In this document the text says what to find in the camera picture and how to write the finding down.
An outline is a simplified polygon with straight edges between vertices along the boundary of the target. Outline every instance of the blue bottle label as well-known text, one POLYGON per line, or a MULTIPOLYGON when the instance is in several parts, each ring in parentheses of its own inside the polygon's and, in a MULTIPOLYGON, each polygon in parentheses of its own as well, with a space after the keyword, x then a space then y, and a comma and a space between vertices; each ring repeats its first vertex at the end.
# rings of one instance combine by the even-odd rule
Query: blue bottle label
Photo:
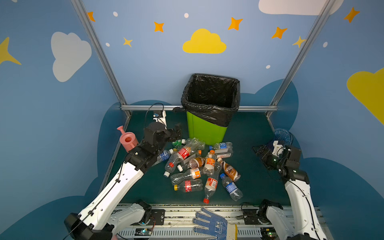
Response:
POLYGON ((233 191, 237 189, 237 186, 235 185, 234 182, 231 182, 225 187, 225 189, 227 190, 227 192, 229 192, 229 194, 231 194, 233 191))
POLYGON ((227 144, 225 142, 219 143, 220 149, 227 148, 227 144))
POLYGON ((160 154, 160 157, 161 157, 161 160, 162 160, 162 161, 168 160, 168 159, 169 159, 169 153, 168 153, 168 151, 167 151, 167 150, 164 150, 164 152, 162 152, 162 153, 160 154))

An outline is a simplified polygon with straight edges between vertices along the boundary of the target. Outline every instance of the work glove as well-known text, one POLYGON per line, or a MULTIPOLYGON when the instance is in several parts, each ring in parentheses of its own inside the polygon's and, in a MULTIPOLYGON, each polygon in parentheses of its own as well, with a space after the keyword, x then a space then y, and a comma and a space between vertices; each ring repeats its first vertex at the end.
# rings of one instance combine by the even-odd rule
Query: work glove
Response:
POLYGON ((193 220, 198 226, 193 228, 195 233, 210 235, 206 240, 237 240, 237 225, 229 224, 225 218, 217 215, 205 207, 196 212, 193 220))

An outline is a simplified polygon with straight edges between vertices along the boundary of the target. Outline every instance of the green trash bin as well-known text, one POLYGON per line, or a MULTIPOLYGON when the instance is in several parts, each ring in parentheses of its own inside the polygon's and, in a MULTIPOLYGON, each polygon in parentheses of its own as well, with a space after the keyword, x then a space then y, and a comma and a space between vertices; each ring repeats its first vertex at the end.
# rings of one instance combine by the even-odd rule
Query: green trash bin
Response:
POLYGON ((240 81, 235 78, 193 74, 181 97, 187 111, 189 137, 208 145, 222 142, 240 105, 240 81))

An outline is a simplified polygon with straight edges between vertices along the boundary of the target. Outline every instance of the pink watering can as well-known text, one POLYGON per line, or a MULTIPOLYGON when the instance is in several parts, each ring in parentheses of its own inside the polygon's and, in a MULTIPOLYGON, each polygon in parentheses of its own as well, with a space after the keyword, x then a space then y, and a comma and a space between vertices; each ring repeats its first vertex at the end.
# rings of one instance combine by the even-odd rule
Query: pink watering can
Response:
POLYGON ((120 127, 117 128, 117 130, 120 130, 120 132, 122 134, 121 137, 120 137, 120 143, 121 143, 121 145, 123 145, 125 150, 127 152, 129 152, 135 146, 137 146, 139 144, 139 142, 137 141, 136 136, 135 136, 134 133, 132 133, 132 132, 124 132, 124 130, 122 128, 123 128, 123 126, 120 126, 120 127))

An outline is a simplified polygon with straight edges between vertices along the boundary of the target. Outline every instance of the yellow star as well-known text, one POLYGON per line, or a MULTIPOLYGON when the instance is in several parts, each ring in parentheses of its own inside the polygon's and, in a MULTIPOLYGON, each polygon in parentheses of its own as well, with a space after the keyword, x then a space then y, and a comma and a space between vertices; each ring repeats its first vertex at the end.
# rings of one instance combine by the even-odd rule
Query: yellow star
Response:
POLYGON ((241 21, 243 21, 243 20, 242 19, 236 20, 236 19, 232 18, 232 23, 229 26, 228 30, 236 29, 238 31, 239 30, 239 24, 241 23, 241 21))
POLYGON ((349 14, 344 18, 345 20, 348 20, 349 23, 352 22, 352 19, 359 14, 359 11, 355 11, 355 8, 352 8, 349 14))
POLYGON ((277 27, 276 29, 276 33, 272 36, 272 38, 280 38, 283 36, 283 33, 285 32, 285 30, 287 30, 288 28, 285 28, 285 29, 280 29, 279 27, 277 27))
POLYGON ((125 43, 123 44, 123 45, 129 45, 131 48, 132 48, 132 46, 131 46, 131 42, 132 42, 132 40, 126 40, 125 38, 124 38, 124 40, 125 40, 125 43))
POLYGON ((0 64, 4 61, 11 61, 13 63, 21 65, 19 61, 17 61, 14 57, 12 57, 8 52, 8 44, 9 44, 9 37, 6 38, 1 44, 0 44, 0 64))
POLYGON ((299 48, 301 47, 301 44, 305 41, 305 39, 301 39, 301 36, 299 36, 299 40, 297 40, 296 43, 292 44, 293 45, 298 45, 299 48))
POLYGON ((163 31, 163 25, 164 25, 164 23, 157 23, 157 22, 155 22, 155 31, 164 32, 163 31))
POLYGON ((89 20, 95 22, 95 19, 93 18, 93 12, 89 12, 89 13, 88 13, 88 17, 89 17, 89 20))

